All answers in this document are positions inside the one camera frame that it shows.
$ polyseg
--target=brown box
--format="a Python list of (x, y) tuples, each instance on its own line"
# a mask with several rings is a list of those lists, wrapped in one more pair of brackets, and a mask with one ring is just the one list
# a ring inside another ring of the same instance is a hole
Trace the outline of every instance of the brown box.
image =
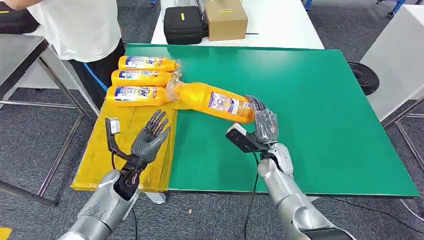
[(206, 0), (204, 6), (209, 25), (209, 40), (244, 39), (248, 16), (240, 0)]

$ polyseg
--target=gray carpet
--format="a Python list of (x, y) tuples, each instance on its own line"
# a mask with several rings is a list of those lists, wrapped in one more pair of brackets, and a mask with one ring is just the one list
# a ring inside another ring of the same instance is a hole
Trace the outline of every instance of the gray carpet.
[[(118, 4), (124, 40), (149, 43), (159, 16), (159, 1), (155, 8), (151, 8), (148, 1), (139, 0), (119, 0)], [(314, 0), (309, 16), (326, 48), (341, 49), (348, 60), (358, 61), (387, 24), (388, 20), (383, 16), (394, 4), (394, 1), (375, 5), (370, 0)], [(78, 92), (74, 94), (82, 100)], [(25, 88), (18, 89), (11, 99), (67, 102), (58, 90)], [(76, 111), (71, 109), (5, 105), (0, 110), (0, 178), (36, 192), (77, 116)], [(424, 154), (424, 121), (406, 119), (404, 126)], [(0, 226), (13, 229), (10, 239), (56, 239), (75, 221), (92, 193), (74, 191), (69, 185), (92, 128), (92, 123), (84, 119), (46, 193), (48, 198), (60, 199), (58, 207), (44, 207), (0, 191)], [(387, 134), (423, 194), (423, 172), (407, 144), (396, 128), (391, 127)], [(424, 223), (414, 218), (396, 199), (343, 199), (391, 213), (412, 227), (424, 230)], [(138, 237), (154, 240), (241, 240), (248, 203), (249, 197), (244, 195), (171, 193), (167, 194), (166, 204), (157, 205), (142, 195), (134, 206)], [(416, 213), (424, 215), (422, 197), (406, 203)], [(334, 224), (350, 231), (358, 240), (424, 240), (424, 235), (381, 213), (325, 197), (314, 201), (314, 204)], [(110, 239), (134, 239), (134, 234), (134, 217), (130, 214)], [(286, 239), (268, 196), (255, 197), (247, 235), (252, 240)]]

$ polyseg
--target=detergent bottle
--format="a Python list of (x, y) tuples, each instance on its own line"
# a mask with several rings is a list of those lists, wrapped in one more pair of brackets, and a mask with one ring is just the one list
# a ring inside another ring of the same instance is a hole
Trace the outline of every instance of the detergent bottle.
[(161, 106), (171, 102), (166, 90), (157, 86), (114, 86), (107, 90), (106, 101), (115, 107)]
[(254, 120), (254, 110), (247, 98), (206, 83), (184, 83), (173, 76), (166, 86), (166, 97), (183, 102), (189, 109), (233, 122), (246, 124)]
[(179, 68), (177, 61), (165, 57), (121, 56), (119, 70), (150, 70), (172, 73)]
[(114, 86), (156, 86), (166, 87), (172, 73), (146, 70), (115, 70), (111, 79)]

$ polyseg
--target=bottle label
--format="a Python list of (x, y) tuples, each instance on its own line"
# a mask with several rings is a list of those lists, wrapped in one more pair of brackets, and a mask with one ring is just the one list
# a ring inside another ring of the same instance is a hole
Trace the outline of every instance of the bottle label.
[(140, 77), (157, 77), (159, 74), (158, 71), (120, 71), (120, 79), (139, 79)]
[(125, 67), (134, 69), (150, 69), (162, 65), (162, 57), (128, 56)]
[(138, 100), (156, 98), (157, 87), (153, 86), (117, 86), (115, 89), (116, 101), (134, 102)]
[(241, 117), (252, 117), (252, 105), (248, 102), (240, 101), (235, 98), (211, 92), (209, 99), (209, 108), (219, 111), (225, 111), (229, 114), (239, 115)]

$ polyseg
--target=green board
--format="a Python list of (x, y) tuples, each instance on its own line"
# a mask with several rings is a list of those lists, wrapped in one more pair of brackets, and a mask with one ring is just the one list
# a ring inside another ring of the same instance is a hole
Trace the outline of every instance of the green board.
[[(180, 59), (183, 82), (265, 102), (310, 196), (419, 195), (339, 50), (130, 44), (126, 54)], [(178, 111), (170, 190), (252, 191), (255, 159), (225, 138), (232, 124)], [(257, 190), (267, 191), (262, 180)]]

